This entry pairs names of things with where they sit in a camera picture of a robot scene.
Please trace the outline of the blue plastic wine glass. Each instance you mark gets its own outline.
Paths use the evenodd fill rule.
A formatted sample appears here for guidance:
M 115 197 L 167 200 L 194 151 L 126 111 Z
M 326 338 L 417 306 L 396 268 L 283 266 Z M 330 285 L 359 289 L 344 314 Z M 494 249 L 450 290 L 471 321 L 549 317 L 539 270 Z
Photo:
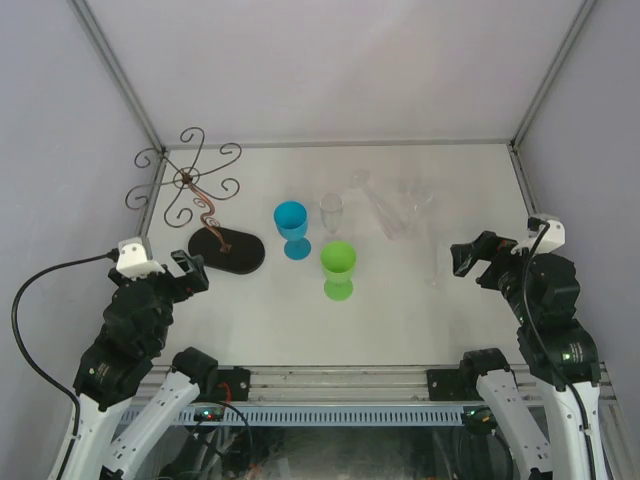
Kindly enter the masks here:
M 291 260 L 303 260 L 311 253 L 311 243 L 306 238 L 308 214 L 306 208 L 296 201 L 285 201 L 274 211 L 274 222 L 284 238 L 284 253 Z

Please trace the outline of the green plastic wine glass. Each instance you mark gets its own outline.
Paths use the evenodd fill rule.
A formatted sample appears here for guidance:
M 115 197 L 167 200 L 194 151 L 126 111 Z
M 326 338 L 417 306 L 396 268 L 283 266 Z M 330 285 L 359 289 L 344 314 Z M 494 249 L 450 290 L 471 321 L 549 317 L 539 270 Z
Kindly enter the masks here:
M 345 241 L 325 245 L 320 253 L 325 276 L 324 292 L 333 301 L 344 301 L 353 292 L 352 276 L 357 262 L 354 247 Z

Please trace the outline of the clear flute near right arm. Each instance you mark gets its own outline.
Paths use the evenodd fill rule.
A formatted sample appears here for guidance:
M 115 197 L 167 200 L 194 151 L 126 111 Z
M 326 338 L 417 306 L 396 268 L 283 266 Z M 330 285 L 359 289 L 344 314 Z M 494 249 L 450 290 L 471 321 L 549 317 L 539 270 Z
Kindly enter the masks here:
M 427 249 L 424 280 L 428 287 L 439 289 L 446 276 L 448 250 L 439 241 L 431 241 Z

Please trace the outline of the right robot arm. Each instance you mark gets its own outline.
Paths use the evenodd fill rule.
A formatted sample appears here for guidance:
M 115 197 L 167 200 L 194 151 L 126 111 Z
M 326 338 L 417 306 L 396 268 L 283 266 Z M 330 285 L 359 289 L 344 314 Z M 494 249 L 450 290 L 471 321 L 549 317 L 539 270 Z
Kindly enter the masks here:
M 521 478 L 604 479 L 599 354 L 576 317 L 581 291 L 576 268 L 555 254 L 559 245 L 550 239 L 561 228 L 557 221 L 539 221 L 524 242 L 484 231 L 450 248 L 456 277 L 487 262 L 476 282 L 499 292 L 519 322 L 519 350 L 536 381 L 547 427 L 541 429 L 524 404 L 497 348 L 465 353 L 459 385 L 466 396 L 487 405 Z

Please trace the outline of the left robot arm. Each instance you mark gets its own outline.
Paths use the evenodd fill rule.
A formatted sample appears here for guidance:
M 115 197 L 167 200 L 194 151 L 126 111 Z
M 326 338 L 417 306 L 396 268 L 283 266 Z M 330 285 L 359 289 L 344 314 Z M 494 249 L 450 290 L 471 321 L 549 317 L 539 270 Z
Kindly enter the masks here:
M 73 389 L 78 405 L 59 454 L 60 479 L 132 479 L 177 414 L 206 400 L 219 387 L 218 362 L 189 347 L 174 356 L 169 373 L 141 414 L 121 434 L 115 430 L 154 359 L 166 345 L 177 303 L 209 288 L 204 259 L 182 250 L 171 254 L 182 270 L 174 276 L 154 260 L 137 264 L 135 275 L 111 268 L 116 285 L 103 312 L 103 325 L 83 353 Z

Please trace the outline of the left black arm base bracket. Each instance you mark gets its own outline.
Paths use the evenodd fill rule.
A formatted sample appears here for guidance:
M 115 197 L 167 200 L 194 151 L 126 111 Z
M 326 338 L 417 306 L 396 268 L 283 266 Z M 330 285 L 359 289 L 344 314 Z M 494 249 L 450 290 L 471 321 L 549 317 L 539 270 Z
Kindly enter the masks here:
M 249 398 L 251 371 L 232 367 L 218 370 L 215 398 L 226 402 L 245 402 Z

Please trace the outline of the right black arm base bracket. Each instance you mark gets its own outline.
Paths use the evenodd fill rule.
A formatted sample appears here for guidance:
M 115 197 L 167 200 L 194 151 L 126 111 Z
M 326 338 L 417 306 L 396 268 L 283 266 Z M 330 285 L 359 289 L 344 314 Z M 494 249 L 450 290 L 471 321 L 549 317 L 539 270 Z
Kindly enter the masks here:
M 434 402 L 467 399 L 463 379 L 457 369 L 436 368 L 426 371 L 429 400 Z

